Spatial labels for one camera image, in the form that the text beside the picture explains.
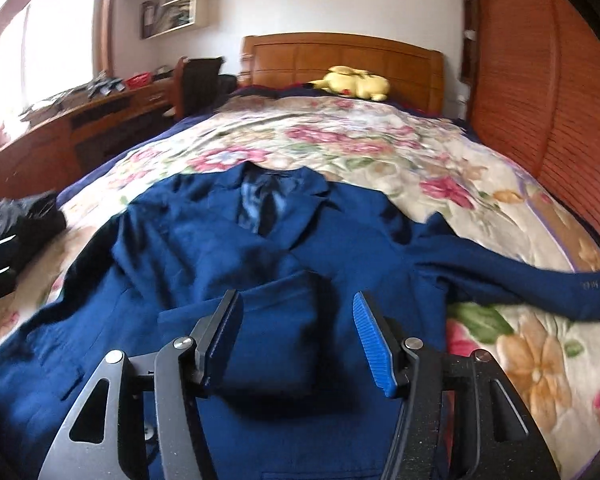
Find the navy blue suit jacket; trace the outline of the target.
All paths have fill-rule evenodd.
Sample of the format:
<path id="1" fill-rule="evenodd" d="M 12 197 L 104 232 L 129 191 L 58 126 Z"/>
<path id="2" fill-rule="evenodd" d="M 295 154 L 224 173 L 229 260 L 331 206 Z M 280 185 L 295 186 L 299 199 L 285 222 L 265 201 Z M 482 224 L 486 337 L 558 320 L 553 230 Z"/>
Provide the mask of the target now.
<path id="1" fill-rule="evenodd" d="M 223 479 L 375 479 L 398 404 L 374 385 L 357 292 L 428 346 L 450 304 L 530 304 L 600 322 L 600 273 L 545 271 L 417 223 L 379 192 L 246 162 L 154 184 L 104 224 L 60 297 L 0 345 L 0 452 L 22 478 L 112 349 L 159 350 L 242 296 L 242 328 L 201 404 Z"/>

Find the wooden chair with black cloth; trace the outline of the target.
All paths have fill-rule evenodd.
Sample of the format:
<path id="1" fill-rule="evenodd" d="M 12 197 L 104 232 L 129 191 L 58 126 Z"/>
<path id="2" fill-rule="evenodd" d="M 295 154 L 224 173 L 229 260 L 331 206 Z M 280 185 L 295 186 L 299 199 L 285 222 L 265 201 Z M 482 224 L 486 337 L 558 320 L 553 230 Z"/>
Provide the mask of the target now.
<path id="1" fill-rule="evenodd" d="M 222 74 L 224 58 L 186 58 L 178 60 L 173 72 L 172 106 L 176 120 L 211 110 L 220 99 L 233 93 L 238 79 Z"/>

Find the black folded garment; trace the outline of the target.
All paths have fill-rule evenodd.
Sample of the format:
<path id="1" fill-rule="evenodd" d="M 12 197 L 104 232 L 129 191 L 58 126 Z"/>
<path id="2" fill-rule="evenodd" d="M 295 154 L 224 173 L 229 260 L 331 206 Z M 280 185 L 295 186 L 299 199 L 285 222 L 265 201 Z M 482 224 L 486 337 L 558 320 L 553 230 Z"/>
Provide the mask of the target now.
<path id="1" fill-rule="evenodd" d="M 13 292 L 17 276 L 67 226 L 58 193 L 0 198 L 0 299 Z"/>

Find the yellow plush toy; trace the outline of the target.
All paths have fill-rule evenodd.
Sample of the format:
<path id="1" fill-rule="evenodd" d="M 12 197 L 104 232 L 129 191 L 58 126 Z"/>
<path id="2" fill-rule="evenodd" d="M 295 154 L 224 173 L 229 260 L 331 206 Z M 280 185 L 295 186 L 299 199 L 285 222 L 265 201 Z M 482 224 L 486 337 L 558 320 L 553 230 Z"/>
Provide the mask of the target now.
<path id="1" fill-rule="evenodd" d="M 374 102 L 384 102 L 390 92 L 389 81 L 349 66 L 332 66 L 322 79 L 310 81 L 314 89 L 324 90 L 336 96 Z"/>

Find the red basket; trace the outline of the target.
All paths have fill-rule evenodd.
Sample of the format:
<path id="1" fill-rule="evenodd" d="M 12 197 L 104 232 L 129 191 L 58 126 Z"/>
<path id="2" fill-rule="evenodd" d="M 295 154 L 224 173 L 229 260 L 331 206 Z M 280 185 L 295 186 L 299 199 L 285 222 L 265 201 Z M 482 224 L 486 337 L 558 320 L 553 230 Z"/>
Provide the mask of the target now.
<path id="1" fill-rule="evenodd" d="M 124 81 L 125 88 L 128 90 L 136 90 L 139 88 L 144 88 L 148 86 L 148 84 L 152 83 L 152 73 L 145 72 L 133 75 L 129 78 L 126 78 Z"/>

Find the wooden headboard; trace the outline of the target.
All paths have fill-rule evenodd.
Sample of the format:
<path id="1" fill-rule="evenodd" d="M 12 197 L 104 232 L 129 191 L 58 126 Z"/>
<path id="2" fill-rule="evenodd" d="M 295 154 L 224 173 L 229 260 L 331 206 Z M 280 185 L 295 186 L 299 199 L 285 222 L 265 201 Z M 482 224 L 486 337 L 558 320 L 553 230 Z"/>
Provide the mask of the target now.
<path id="1" fill-rule="evenodd" d="M 245 37 L 240 62 L 241 87 L 272 89 L 320 79 L 336 65 L 369 70 L 388 79 L 393 101 L 442 114 L 444 57 L 436 50 L 339 32 L 288 32 Z"/>

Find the wooden desk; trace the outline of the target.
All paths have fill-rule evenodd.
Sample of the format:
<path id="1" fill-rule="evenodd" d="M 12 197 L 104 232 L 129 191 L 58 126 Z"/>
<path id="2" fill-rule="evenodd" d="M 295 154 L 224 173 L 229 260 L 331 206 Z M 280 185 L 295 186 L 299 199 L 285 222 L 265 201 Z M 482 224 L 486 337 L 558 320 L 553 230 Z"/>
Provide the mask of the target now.
<path id="1" fill-rule="evenodd" d="M 61 191 L 170 127 L 172 80 L 114 93 L 42 122 L 0 148 L 0 198 Z"/>

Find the wooden louvered wardrobe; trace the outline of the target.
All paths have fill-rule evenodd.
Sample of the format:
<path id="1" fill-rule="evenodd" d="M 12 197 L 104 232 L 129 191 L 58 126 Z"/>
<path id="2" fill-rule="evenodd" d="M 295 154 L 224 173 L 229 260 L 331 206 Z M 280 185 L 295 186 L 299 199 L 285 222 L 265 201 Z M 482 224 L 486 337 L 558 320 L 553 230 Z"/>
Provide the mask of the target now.
<path id="1" fill-rule="evenodd" d="M 600 235 L 600 40 L 569 0 L 478 0 L 471 118 Z"/>

